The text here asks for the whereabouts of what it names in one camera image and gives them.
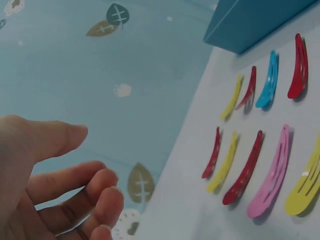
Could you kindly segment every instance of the blue hair clip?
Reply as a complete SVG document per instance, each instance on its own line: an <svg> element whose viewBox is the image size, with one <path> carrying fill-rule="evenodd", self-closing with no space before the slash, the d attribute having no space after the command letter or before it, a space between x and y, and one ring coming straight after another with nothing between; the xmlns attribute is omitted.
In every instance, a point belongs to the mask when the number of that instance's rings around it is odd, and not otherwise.
<svg viewBox="0 0 320 240"><path fill-rule="evenodd" d="M275 97L278 81L278 61L276 51L270 53L268 74L260 97L255 103L256 108L265 108L270 104Z"/></svg>

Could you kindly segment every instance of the patterned wallpaper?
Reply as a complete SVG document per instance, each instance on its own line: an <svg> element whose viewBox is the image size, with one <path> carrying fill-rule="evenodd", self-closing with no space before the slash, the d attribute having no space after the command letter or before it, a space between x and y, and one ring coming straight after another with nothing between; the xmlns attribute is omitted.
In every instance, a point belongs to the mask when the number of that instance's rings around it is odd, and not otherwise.
<svg viewBox="0 0 320 240"><path fill-rule="evenodd" d="M78 150L33 173L88 160L116 171L125 210L114 240L133 239L152 197L209 59L202 39L217 2L0 3L0 113L89 127Z"/></svg>

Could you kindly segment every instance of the white paw print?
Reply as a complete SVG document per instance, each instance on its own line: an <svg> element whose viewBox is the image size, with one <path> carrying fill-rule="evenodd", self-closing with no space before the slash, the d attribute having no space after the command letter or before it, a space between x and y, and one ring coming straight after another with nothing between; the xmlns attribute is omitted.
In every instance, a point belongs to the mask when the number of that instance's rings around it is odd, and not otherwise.
<svg viewBox="0 0 320 240"><path fill-rule="evenodd" d="M120 85L116 85L113 89L113 92L118 97L127 97L131 94L131 86L128 84L122 83Z"/></svg>
<svg viewBox="0 0 320 240"><path fill-rule="evenodd" d="M127 208L122 211L118 222L112 229L114 240L134 240L139 226L141 214L136 209Z"/></svg>
<svg viewBox="0 0 320 240"><path fill-rule="evenodd" d="M17 14L25 7L25 0L9 0L4 8L4 13L8 17Z"/></svg>

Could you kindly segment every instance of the snap hair clip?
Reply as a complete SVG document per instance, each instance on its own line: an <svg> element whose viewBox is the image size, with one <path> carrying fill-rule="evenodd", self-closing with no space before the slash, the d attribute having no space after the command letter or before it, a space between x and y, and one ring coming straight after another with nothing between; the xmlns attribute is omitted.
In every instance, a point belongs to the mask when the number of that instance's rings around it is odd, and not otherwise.
<svg viewBox="0 0 320 240"><path fill-rule="evenodd" d="M299 215L309 206L320 188L320 133L305 169L286 198L284 211L288 215Z"/></svg>
<svg viewBox="0 0 320 240"><path fill-rule="evenodd" d="M203 179L210 178L212 176L212 173L215 170L217 159L218 159L218 155L219 155L219 151L220 151L221 138L222 138L222 136L220 134L220 129L217 126L216 127L216 134L215 134L215 142L214 142L213 151L212 151L212 154L211 154L211 158L210 158L206 168L204 169L204 171L202 173L202 178Z"/></svg>
<svg viewBox="0 0 320 240"><path fill-rule="evenodd" d="M211 193L214 190L216 190L219 186L221 186L231 168L231 165L234 161L235 153L236 153L236 148L237 148L237 140L238 140L238 133L234 131L232 133L232 139L229 147L229 152L225 156L225 159L223 161L223 164L221 168L219 169L218 173L212 178L211 182L207 185L206 191Z"/></svg>
<svg viewBox="0 0 320 240"><path fill-rule="evenodd" d="M266 211L281 188L289 161L289 134L290 127L285 124L281 131L270 170L247 208L247 215L251 219L261 216Z"/></svg>
<svg viewBox="0 0 320 240"><path fill-rule="evenodd" d="M298 98L308 82L308 56L305 43L301 35L295 35L295 67L291 86L288 91L289 99Z"/></svg>
<svg viewBox="0 0 320 240"><path fill-rule="evenodd" d="M278 60L276 51L272 50L270 53L268 73L265 84L260 97L255 103L256 108L265 108L274 100L278 82Z"/></svg>
<svg viewBox="0 0 320 240"><path fill-rule="evenodd" d="M239 73L236 84L235 84L233 96L232 96L229 104L226 106L225 110L222 112L222 114L220 116L221 120L226 121L228 119L228 117L231 115L231 113L233 112L235 105L237 103L238 97L239 97L239 93L241 90L243 79L244 79L243 75Z"/></svg>
<svg viewBox="0 0 320 240"><path fill-rule="evenodd" d="M256 79L257 79L257 67L253 66L251 69L251 76L248 88L246 90L246 93L242 99L242 101L238 104L238 106L235 108L235 110L238 110L243 105L245 105L247 102L253 101L255 97L255 90L256 90Z"/></svg>
<svg viewBox="0 0 320 240"><path fill-rule="evenodd" d="M260 149L262 146L264 140L264 134L261 130L258 131L255 142L253 144L251 153L249 155L249 158L240 174L238 179L235 181L235 183L232 185L232 187L229 189L229 191L224 195L222 203L223 205L229 205L234 203L236 200L238 200L242 194L244 193L249 180L252 176L252 173L254 172L259 154Z"/></svg>

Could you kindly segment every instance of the teal box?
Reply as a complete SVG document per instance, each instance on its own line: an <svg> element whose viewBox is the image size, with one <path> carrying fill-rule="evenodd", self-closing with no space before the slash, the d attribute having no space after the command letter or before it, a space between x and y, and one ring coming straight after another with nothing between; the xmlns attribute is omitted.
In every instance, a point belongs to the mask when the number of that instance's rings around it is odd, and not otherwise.
<svg viewBox="0 0 320 240"><path fill-rule="evenodd" d="M220 0L204 42L241 54L318 0Z"/></svg>

